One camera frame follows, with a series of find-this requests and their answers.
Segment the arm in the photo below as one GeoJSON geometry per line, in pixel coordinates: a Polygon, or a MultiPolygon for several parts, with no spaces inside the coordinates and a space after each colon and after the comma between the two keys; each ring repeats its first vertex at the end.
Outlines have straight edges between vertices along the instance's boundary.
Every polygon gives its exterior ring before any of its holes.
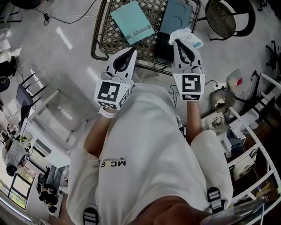
{"type": "Polygon", "coordinates": [[[66,208],[76,225],[83,224],[83,212],[89,204],[96,204],[99,166],[99,159],[84,148],[71,151],[66,208]]]}
{"type": "MultiPolygon", "coordinates": [[[[105,110],[109,113],[114,112],[112,109],[105,110]]],[[[101,151],[103,149],[104,140],[111,120],[112,119],[99,115],[85,140],[84,149],[97,158],[100,157],[101,151]]]]}
{"type": "Polygon", "coordinates": [[[192,141],[191,148],[207,181],[207,189],[216,187],[226,206],[231,203],[233,187],[224,148],[214,131],[203,131],[192,141]]]}
{"type": "Polygon", "coordinates": [[[186,123],[186,140],[191,144],[192,140],[203,131],[199,105],[197,102],[187,102],[186,123]]]}

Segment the white desk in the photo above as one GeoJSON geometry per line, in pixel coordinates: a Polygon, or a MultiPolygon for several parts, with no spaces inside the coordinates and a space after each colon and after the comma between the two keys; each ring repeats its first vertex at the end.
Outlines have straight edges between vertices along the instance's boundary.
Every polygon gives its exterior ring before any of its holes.
{"type": "Polygon", "coordinates": [[[49,133],[44,132],[34,121],[30,121],[27,118],[25,118],[23,122],[20,135],[24,136],[26,132],[30,133],[32,136],[32,140],[30,142],[32,147],[38,139],[51,150],[50,155],[46,156],[45,159],[56,168],[64,167],[70,164],[70,155],[67,151],[71,150],[72,147],[66,142],[59,142],[49,133]]]}

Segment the pink object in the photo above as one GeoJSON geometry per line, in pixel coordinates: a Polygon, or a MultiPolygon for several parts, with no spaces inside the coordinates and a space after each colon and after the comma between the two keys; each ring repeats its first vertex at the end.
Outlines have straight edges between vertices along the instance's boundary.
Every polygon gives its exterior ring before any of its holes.
{"type": "Polygon", "coordinates": [[[240,78],[239,80],[237,80],[236,86],[240,85],[242,83],[242,78],[240,78]]]}

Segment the hand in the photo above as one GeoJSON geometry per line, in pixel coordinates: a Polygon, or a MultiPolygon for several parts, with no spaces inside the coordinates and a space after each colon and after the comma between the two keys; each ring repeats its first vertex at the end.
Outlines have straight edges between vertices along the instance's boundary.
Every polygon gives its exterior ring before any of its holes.
{"type": "Polygon", "coordinates": [[[105,107],[104,107],[104,110],[108,113],[115,113],[116,112],[115,109],[109,109],[109,108],[105,108],[105,107]]]}

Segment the black round chair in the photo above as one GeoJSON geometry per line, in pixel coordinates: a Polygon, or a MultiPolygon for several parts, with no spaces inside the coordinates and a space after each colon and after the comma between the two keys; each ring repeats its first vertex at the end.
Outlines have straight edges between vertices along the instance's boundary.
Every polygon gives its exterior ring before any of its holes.
{"type": "Polygon", "coordinates": [[[210,40],[226,40],[232,36],[249,35],[256,24],[256,14],[249,0],[224,0],[228,3],[235,13],[223,4],[220,0],[209,0],[206,5],[206,16],[198,19],[207,20],[210,27],[222,38],[211,38],[210,40]],[[247,26],[240,31],[236,31],[235,15],[248,14],[249,21],[247,26]]]}
{"type": "Polygon", "coordinates": [[[0,92],[5,91],[10,86],[10,79],[6,76],[0,76],[0,92]]]}
{"type": "Polygon", "coordinates": [[[41,0],[11,0],[11,3],[22,9],[34,9],[40,5],[41,0]]]}

